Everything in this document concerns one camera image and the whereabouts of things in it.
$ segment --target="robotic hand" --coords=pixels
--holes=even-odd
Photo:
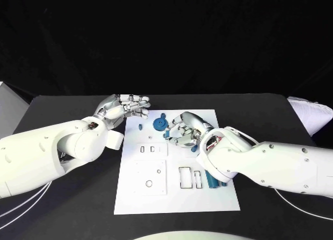
[[[148,97],[111,95],[94,115],[0,139],[0,198],[24,193],[94,161],[104,148],[118,150],[112,131],[124,117],[148,117]]]
[[[174,138],[170,129],[177,124],[182,137]],[[213,128],[190,112],[171,121],[164,138],[182,148],[199,146],[196,161],[221,182],[228,183],[241,173],[264,187],[333,197],[333,149],[258,143],[229,126]]]

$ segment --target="white cable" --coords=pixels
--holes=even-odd
[[[7,215],[9,213],[11,213],[19,207],[22,207],[22,206],[39,195],[39,193],[46,189],[48,185],[50,185],[50,182],[48,182],[48,183],[43,185],[43,187],[42,187],[42,189],[37,191],[37,193],[36,193],[19,206],[16,206],[11,210],[9,210],[7,212],[4,212],[4,213],[0,215],[0,218],[1,218],[4,215]]]
[[[37,200],[35,201],[35,203],[32,204],[32,206],[27,208],[27,210],[26,210],[6,225],[3,225],[3,226],[0,227],[0,230],[1,230],[9,224],[11,224],[11,223],[24,215],[24,213],[32,209],[32,207],[33,207],[33,206],[36,205],[36,203],[39,202],[42,196],[46,194],[46,191],[48,191],[48,188],[49,188],[50,185],[52,185],[52,181],[49,182],[49,185],[48,185],[46,189],[43,190],[43,193],[42,193],[40,197],[37,198]]]
[[[329,218],[329,217],[324,217],[324,216],[319,216],[319,215],[316,215],[316,214],[304,211],[303,209],[300,209],[295,205],[293,205],[293,203],[290,203],[290,201],[284,198],[284,196],[280,194],[280,192],[277,191],[275,188],[274,188],[274,190],[275,190],[277,194],[280,195],[280,197],[283,198],[283,200],[284,200],[297,210],[300,210],[301,212],[304,212],[306,214],[308,214],[308,215],[311,215],[311,216],[314,216],[314,217],[319,217],[319,218],[321,218],[321,219],[326,219],[326,220],[332,220],[332,221],[333,221],[333,218]]]

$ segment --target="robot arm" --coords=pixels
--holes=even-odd
[[[148,117],[148,97],[111,95],[94,116],[0,140],[0,198],[24,193],[92,162],[104,148],[118,150],[124,135],[111,129],[124,117]]]
[[[182,117],[192,118],[192,115],[183,113]],[[197,126],[208,124],[199,119],[193,118],[199,121]],[[192,135],[196,130],[200,132],[197,138]],[[228,183],[241,173],[264,187],[333,197],[332,149],[277,142],[258,143],[232,127],[210,126],[210,130],[192,129],[189,132],[192,144],[199,145],[196,161],[221,182]]]

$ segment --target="blue part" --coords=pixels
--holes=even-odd
[[[219,187],[219,181],[212,177],[212,175],[209,174],[208,171],[205,171],[206,173],[206,178],[208,178],[208,187],[210,189],[215,189]]]
[[[190,151],[195,153],[197,151],[197,145],[190,148]]]
[[[164,131],[169,126],[169,121],[166,120],[166,114],[161,113],[160,118],[153,121],[153,127],[157,131]]]
[[[163,138],[169,138],[170,137],[170,131],[166,131],[164,134],[163,134]]]

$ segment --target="white device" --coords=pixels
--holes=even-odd
[[[0,199],[24,193],[118,150],[124,135],[111,129],[124,117],[148,117],[148,97],[111,95],[94,116],[0,139]]]
[[[174,138],[169,131],[177,124],[182,137]],[[190,112],[171,121],[164,136],[169,143],[183,148],[197,145],[196,161],[221,182],[228,183],[241,173],[264,187],[333,197],[333,149],[258,143],[232,127],[213,128]]]

